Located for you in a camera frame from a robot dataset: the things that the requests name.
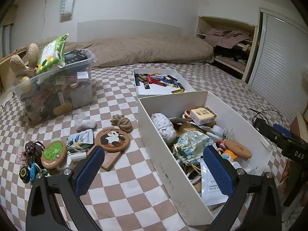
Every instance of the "blue textured pad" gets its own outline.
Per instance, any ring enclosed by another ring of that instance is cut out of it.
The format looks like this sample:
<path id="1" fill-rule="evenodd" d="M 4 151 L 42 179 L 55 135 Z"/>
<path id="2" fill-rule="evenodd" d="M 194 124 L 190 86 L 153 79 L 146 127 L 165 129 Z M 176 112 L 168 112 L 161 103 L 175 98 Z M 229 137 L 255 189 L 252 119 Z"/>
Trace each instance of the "blue textured pad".
<path id="1" fill-rule="evenodd" d="M 277 123 L 275 123 L 275 124 L 273 125 L 273 128 L 276 129 L 276 130 L 278 130 L 279 132 L 281 132 L 281 133 L 282 133 L 284 136 L 286 136 L 286 137 L 289 137 L 289 138 L 292 137 L 291 132 L 290 132 L 289 130 L 287 130 L 286 128 L 284 128 L 284 127 L 278 125 Z"/>
<path id="2" fill-rule="evenodd" d="M 209 146 L 204 148 L 203 160 L 208 169 L 211 171 L 211 174 L 213 175 L 220 191 L 230 198 L 234 191 L 232 178 L 210 150 Z"/>
<path id="3" fill-rule="evenodd" d="M 103 148 L 97 149 L 96 153 L 92 156 L 91 160 L 87 163 L 84 170 L 79 174 L 76 179 L 76 195 L 80 197 L 85 195 L 92 184 L 97 172 L 105 159 L 105 152 Z"/>

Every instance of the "black and gold round object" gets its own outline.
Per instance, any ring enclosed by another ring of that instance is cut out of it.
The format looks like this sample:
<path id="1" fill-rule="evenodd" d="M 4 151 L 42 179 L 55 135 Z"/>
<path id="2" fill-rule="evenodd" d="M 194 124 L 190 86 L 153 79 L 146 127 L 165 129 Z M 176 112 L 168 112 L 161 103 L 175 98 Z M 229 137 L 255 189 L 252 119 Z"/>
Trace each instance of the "black and gold round object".
<path id="1" fill-rule="evenodd" d="M 27 167 L 22 167 L 19 171 L 19 177 L 24 183 L 28 183 L 30 181 L 30 171 Z"/>

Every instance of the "green cartoon character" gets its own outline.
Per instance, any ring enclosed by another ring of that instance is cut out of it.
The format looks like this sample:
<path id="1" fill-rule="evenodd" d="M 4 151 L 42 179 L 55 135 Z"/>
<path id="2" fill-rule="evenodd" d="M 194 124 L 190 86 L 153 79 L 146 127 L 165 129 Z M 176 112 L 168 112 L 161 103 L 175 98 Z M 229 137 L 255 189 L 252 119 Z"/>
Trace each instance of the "green cartoon character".
<path id="1" fill-rule="evenodd" d="M 44 150 L 43 156 L 46 160 L 59 159 L 60 154 L 62 154 L 62 149 L 62 144 L 60 142 L 55 142 L 49 148 Z"/>

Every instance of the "fluffy comforter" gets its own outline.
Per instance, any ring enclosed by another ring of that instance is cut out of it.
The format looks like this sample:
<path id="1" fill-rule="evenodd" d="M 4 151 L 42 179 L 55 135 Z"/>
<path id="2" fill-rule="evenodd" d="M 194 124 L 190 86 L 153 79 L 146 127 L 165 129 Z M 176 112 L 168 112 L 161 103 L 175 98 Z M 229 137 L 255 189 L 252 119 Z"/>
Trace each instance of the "fluffy comforter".
<path id="1" fill-rule="evenodd" d="M 52 40 L 48 38 L 38 43 L 39 50 Z M 213 47 L 194 36 L 150 35 L 65 43 L 66 52 L 85 48 L 89 48 L 97 58 L 92 68 L 147 62 L 201 64 L 210 61 L 213 56 Z"/>

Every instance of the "headboard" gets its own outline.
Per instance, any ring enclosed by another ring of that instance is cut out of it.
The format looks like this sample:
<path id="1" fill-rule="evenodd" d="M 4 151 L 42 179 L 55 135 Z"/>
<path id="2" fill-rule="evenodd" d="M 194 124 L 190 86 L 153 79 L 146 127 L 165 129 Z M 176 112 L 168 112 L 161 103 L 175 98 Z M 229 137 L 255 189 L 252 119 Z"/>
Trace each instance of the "headboard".
<path id="1" fill-rule="evenodd" d="M 150 34 L 181 35 L 182 28 L 149 21 L 96 20 L 77 24 L 77 41 L 105 37 L 134 37 Z"/>

